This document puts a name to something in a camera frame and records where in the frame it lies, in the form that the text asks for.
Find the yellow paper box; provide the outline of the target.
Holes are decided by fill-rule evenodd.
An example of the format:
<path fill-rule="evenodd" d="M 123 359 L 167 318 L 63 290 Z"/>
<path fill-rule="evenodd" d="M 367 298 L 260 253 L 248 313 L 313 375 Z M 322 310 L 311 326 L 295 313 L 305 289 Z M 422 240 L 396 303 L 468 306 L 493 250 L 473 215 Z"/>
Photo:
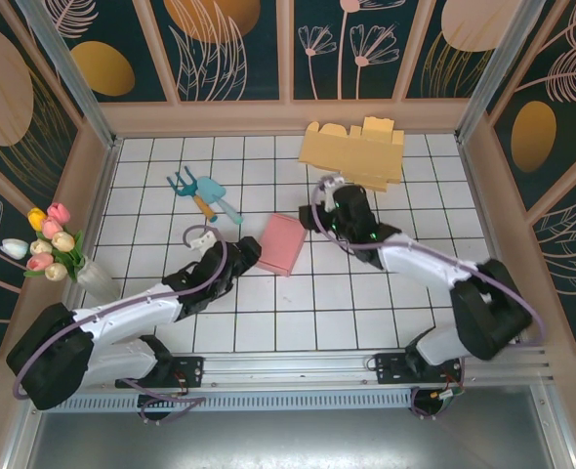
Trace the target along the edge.
<path fill-rule="evenodd" d="M 366 116 L 361 125 L 309 124 L 301 163 L 340 174 L 364 188 L 386 192 L 402 177 L 405 132 L 389 118 Z"/>

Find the pink paper box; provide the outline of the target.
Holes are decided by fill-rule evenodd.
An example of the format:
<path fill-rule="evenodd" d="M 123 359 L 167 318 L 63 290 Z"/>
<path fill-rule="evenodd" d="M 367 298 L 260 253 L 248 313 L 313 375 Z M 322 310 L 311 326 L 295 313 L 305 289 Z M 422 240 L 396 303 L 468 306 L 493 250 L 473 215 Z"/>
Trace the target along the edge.
<path fill-rule="evenodd" d="M 257 267 L 289 277 L 303 248 L 306 234 L 299 220 L 283 214 L 272 214 L 259 240 L 262 254 Z"/>

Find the light blue toy shovel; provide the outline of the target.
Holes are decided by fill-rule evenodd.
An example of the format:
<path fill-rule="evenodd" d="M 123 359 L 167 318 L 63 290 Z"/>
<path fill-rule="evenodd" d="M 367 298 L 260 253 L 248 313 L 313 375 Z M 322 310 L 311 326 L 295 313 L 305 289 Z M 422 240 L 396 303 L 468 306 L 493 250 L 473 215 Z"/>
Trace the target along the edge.
<path fill-rule="evenodd" d="M 242 224 L 242 216 L 225 201 L 226 189 L 223 186 L 209 177 L 200 177 L 197 180 L 197 188 L 207 204 L 218 204 L 235 225 Z"/>

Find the white ribbed vase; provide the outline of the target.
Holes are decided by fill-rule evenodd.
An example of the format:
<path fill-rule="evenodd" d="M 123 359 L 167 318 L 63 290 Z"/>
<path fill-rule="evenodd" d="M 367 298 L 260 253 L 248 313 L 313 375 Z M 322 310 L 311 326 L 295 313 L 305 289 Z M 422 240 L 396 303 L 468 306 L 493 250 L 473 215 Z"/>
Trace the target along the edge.
<path fill-rule="evenodd" d="M 86 259 L 76 274 L 77 283 L 101 304 L 120 298 L 118 283 L 95 261 Z"/>

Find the green tulip leaves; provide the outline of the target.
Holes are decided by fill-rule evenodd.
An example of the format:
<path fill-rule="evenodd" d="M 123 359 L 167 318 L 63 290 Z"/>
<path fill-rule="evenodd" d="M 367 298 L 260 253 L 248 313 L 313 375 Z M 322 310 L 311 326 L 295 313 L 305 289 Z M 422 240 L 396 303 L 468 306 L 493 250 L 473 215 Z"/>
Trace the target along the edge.
<path fill-rule="evenodd" d="M 65 265 L 67 266 L 67 273 L 73 281 L 77 281 L 79 272 L 86 265 L 86 257 L 83 253 L 84 235 L 81 231 L 70 235 L 72 235 L 75 239 L 75 247 L 70 252 L 62 252 L 62 255 L 64 257 Z"/>

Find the grey metal sheet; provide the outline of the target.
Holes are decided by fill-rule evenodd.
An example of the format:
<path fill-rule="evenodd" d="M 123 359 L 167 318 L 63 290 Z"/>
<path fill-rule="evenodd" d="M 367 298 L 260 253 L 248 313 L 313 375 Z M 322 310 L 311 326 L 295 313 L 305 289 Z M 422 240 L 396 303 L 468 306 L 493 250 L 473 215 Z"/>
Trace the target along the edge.
<path fill-rule="evenodd" d="M 535 418 L 419 420 L 402 409 L 48 414 L 27 469 L 570 469 Z"/>

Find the white artificial tulip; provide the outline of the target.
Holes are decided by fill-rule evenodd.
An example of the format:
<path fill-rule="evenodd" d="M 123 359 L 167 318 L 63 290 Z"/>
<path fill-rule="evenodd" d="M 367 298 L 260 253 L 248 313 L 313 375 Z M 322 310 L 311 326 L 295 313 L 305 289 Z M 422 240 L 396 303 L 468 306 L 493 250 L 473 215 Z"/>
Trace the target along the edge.
<path fill-rule="evenodd" d="M 1 242 L 0 250 L 14 260 L 21 260 L 26 256 L 29 245 L 21 239 L 5 238 Z"/>

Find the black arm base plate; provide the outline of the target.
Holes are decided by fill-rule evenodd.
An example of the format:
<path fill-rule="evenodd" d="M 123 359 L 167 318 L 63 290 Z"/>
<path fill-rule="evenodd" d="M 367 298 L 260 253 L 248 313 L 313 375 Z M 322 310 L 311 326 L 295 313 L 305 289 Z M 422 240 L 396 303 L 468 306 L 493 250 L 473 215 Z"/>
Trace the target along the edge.
<path fill-rule="evenodd" d="M 158 358 L 147 375 L 132 381 L 147 389 L 199 388 L 204 372 L 202 357 Z"/>
<path fill-rule="evenodd" d="M 373 359 L 379 384 L 444 386 L 462 380 L 459 360 L 430 365 L 419 356 L 407 358 L 404 353 L 380 353 Z"/>

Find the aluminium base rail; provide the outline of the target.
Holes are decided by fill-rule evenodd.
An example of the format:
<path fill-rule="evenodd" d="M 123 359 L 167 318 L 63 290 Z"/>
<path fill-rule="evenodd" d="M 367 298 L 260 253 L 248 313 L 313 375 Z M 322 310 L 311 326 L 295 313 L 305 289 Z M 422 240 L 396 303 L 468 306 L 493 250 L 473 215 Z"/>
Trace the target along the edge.
<path fill-rule="evenodd" d="M 458 359 L 462 365 L 462 380 L 439 385 L 379 384 L 373 356 L 380 353 L 403 353 L 388 351 L 344 352 L 289 352 L 253 354 L 210 354 L 204 359 L 204 372 L 199 388 L 250 390 L 299 390 L 324 387 L 355 387 L 384 385 L 400 388 L 437 388 L 446 385 L 510 386 L 550 382 L 553 373 L 540 350 L 510 350 L 499 354 L 494 360 Z M 78 377 L 72 385 L 73 392 L 99 386 L 124 387 L 126 379 L 143 377 L 158 358 L 175 358 L 190 355 L 171 355 L 159 347 L 146 343 L 138 347 L 117 344 L 109 352 L 72 364 L 61 373 L 32 366 L 30 372 L 44 377 L 55 387 Z"/>

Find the aluminium side rail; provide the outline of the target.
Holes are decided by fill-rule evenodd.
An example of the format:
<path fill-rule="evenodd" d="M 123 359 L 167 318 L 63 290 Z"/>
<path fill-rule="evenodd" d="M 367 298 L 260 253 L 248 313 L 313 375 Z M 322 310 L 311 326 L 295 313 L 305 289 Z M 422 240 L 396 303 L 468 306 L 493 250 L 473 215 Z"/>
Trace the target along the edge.
<path fill-rule="evenodd" d="M 83 232 L 89 252 L 97 242 L 121 147 L 121 139 L 103 146 L 100 140 L 92 143 L 78 137 L 56 192 L 55 201 L 70 211 L 71 229 Z"/>

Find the aluminium frame post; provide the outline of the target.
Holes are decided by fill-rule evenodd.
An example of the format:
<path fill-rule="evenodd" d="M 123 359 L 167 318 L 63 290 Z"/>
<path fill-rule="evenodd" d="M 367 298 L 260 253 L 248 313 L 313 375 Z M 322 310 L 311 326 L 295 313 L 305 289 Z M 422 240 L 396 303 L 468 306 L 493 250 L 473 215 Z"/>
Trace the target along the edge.
<path fill-rule="evenodd" d="M 481 74 L 456 130 L 456 142 L 463 146 L 472 135 L 489 102 L 506 77 L 546 0 L 521 0 L 484 72 Z"/>
<path fill-rule="evenodd" d="M 114 133 L 65 42 L 81 38 L 97 19 L 96 0 L 14 1 L 100 141 L 111 148 Z"/>

